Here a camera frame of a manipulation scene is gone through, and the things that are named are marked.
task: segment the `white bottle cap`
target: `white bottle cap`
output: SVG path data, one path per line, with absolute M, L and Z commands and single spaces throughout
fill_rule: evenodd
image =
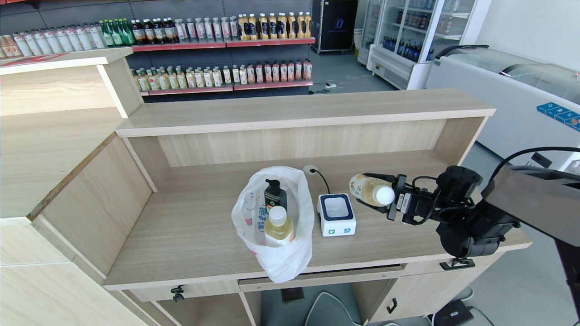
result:
M 395 192 L 389 186 L 377 186 L 372 196 L 379 204 L 389 205 L 395 199 Z
M 275 226 L 281 226 L 286 223 L 286 219 L 288 215 L 286 214 L 286 210 L 282 206 L 274 206 L 270 208 L 270 213 L 268 214 L 268 218 L 270 222 Z

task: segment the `chest freezer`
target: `chest freezer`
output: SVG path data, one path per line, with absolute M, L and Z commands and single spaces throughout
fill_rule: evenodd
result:
M 426 87 L 459 88 L 495 106 L 477 141 L 502 158 L 531 147 L 580 147 L 574 71 L 487 46 L 453 46 L 436 56 Z M 580 173 L 578 153 L 530 153 L 511 163 Z

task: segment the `robotic arm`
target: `robotic arm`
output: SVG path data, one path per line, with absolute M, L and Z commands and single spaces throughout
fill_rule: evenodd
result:
M 483 190 L 483 199 L 475 204 L 473 191 L 482 178 L 475 171 L 449 166 L 437 178 L 420 176 L 411 184 L 405 175 L 365 173 L 365 176 L 390 182 L 395 201 L 387 207 L 370 206 L 395 220 L 419 225 L 431 219 L 439 222 L 437 234 L 443 248 L 455 260 L 444 269 L 475 266 L 468 257 L 493 254 L 506 233 L 525 223 L 556 240 L 556 246 L 580 316 L 580 176 L 532 166 L 503 166 L 494 172 Z M 437 182 L 434 192 L 420 189 L 421 178 Z

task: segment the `black soap bottle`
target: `black soap bottle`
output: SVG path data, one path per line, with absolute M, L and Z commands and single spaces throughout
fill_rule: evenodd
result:
M 270 208 L 274 206 L 282 206 L 288 210 L 287 194 L 286 191 L 280 189 L 280 181 L 266 179 L 266 182 L 269 184 L 268 188 L 264 191 L 266 211 L 269 213 Z

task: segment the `white plastic bag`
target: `white plastic bag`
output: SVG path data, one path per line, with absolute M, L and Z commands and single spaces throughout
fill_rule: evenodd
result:
M 294 222 L 294 240 L 278 248 L 267 247 L 264 225 L 266 179 L 277 179 L 287 192 L 288 217 Z M 272 282 L 282 283 L 300 274 L 312 258 L 314 207 L 306 176 L 288 166 L 271 166 L 256 172 L 242 190 L 231 212 L 238 235 L 256 254 Z

